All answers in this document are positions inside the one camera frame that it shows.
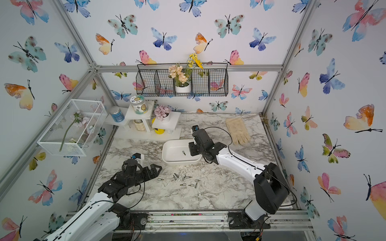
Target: jar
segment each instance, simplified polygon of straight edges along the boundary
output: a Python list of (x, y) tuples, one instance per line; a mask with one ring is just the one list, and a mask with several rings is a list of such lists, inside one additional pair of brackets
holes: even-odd
[(134, 95), (130, 98), (130, 103), (136, 114), (141, 115), (147, 112), (147, 104), (144, 96), (140, 94)]
[(111, 117), (115, 122), (121, 122), (125, 119), (125, 116), (122, 114), (119, 106), (113, 106), (110, 108)]

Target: white wire basket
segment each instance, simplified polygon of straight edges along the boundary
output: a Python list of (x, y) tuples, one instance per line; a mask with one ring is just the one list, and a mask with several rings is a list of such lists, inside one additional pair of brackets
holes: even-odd
[[(90, 118), (81, 127), (77, 123), (71, 125), (77, 111), (80, 111), (83, 118)], [(37, 143), (52, 155), (85, 157), (86, 150), (94, 143), (106, 117), (107, 112), (102, 102), (71, 99)], [(64, 135), (64, 144), (59, 151)]]

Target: jar lid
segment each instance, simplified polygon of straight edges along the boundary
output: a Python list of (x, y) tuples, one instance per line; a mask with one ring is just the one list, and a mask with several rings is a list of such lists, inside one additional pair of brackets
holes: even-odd
[(141, 105), (145, 102), (145, 97), (143, 95), (137, 94), (130, 98), (130, 103), (134, 105)]

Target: wire basket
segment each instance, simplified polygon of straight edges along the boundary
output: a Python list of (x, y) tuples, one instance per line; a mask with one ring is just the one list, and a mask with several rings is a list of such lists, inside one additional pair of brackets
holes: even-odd
[(190, 75), (190, 93), (176, 93), (175, 80), (169, 77), (168, 66), (171, 64), (138, 64), (136, 77), (137, 94), (146, 97), (155, 96), (227, 96), (228, 64), (216, 63), (216, 67), (203, 65)]
[[(71, 125), (77, 111), (83, 117), (90, 118), (82, 127)], [(37, 143), (51, 155), (85, 157), (86, 150), (94, 143), (106, 117), (107, 112), (102, 102), (71, 99)], [(59, 151), (64, 136), (64, 144)]]

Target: black wire basket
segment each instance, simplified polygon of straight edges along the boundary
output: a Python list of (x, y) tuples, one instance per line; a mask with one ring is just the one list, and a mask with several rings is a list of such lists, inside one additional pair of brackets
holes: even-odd
[(152, 96), (227, 96), (228, 95), (228, 64), (203, 63), (190, 75), (190, 93), (176, 93), (175, 80), (169, 77), (169, 67), (173, 64), (138, 64), (136, 77), (137, 94)]

